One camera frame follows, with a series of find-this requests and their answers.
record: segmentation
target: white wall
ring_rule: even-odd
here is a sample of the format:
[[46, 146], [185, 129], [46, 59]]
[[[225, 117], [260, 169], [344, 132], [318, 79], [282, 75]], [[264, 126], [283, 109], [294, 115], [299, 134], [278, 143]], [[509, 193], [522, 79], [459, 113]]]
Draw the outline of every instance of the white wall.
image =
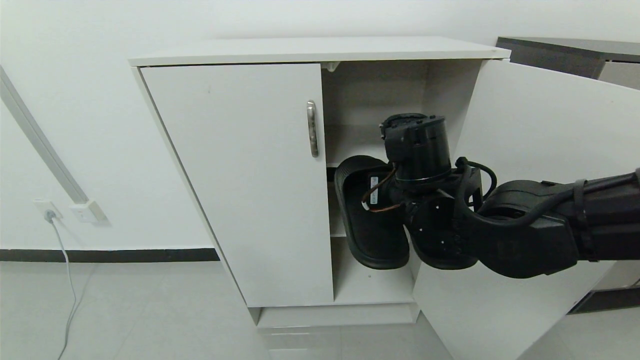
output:
[[55, 249], [31, 200], [64, 212], [70, 249], [210, 247], [126, 59], [212, 37], [499, 35], [640, 42], [640, 1], [2, 0], [1, 63], [110, 227], [80, 224], [47, 167], [2, 109], [1, 243]]

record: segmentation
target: metal door handle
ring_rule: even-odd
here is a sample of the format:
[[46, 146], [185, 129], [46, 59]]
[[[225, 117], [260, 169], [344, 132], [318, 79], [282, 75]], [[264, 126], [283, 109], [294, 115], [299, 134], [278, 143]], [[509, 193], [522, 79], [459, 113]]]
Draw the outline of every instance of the metal door handle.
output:
[[316, 134], [316, 104], [313, 100], [307, 101], [307, 122], [309, 124], [309, 143], [311, 144], [311, 156], [318, 157], [318, 137]]

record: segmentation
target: cabinet top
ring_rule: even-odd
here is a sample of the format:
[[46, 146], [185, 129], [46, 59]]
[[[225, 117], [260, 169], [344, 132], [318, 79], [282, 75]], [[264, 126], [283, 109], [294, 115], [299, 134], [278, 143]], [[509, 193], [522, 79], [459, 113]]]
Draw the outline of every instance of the cabinet top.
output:
[[129, 59], [131, 66], [362, 60], [496, 59], [511, 51], [443, 37], [208, 40]]

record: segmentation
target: open cabinet door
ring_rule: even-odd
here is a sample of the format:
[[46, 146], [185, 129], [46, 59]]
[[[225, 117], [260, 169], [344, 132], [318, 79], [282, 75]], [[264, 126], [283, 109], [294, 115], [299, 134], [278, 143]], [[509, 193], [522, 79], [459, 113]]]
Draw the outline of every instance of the open cabinet door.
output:
[[[458, 156], [489, 166], [499, 183], [572, 183], [633, 172], [640, 166], [640, 91], [486, 61]], [[580, 262], [554, 275], [524, 280], [495, 274], [480, 263], [458, 271], [422, 264], [414, 297], [456, 360], [514, 360], [612, 264]]]

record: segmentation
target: cabinet door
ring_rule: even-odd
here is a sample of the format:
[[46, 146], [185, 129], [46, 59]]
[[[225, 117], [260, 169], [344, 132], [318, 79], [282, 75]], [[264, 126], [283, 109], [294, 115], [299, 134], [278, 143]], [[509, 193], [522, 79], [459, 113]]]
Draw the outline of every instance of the cabinet door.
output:
[[[640, 165], [640, 92], [486, 61], [455, 156], [489, 166], [500, 183], [572, 183], [633, 172]], [[611, 266], [612, 261], [581, 262], [554, 275], [519, 280], [480, 263], [460, 271], [423, 264], [414, 296], [456, 360], [514, 360]]]
[[[320, 65], [142, 74], [247, 305], [332, 302]], [[317, 108], [316, 158], [309, 100]]]

